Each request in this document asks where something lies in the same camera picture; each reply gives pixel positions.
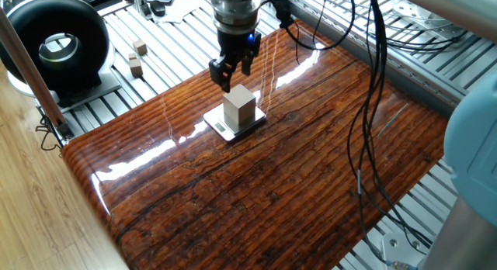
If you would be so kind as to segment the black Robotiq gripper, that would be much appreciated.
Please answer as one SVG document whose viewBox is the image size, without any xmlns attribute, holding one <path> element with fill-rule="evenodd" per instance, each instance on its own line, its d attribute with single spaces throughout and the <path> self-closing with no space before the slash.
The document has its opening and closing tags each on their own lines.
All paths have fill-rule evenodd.
<svg viewBox="0 0 497 270">
<path fill-rule="evenodd" d="M 220 57 L 209 62 L 211 80 L 224 92 L 231 90 L 231 77 L 238 63 L 242 63 L 242 74 L 251 74 L 252 62 L 259 56 L 262 35 L 256 30 L 243 34 L 217 31 L 221 47 Z"/>
</svg>

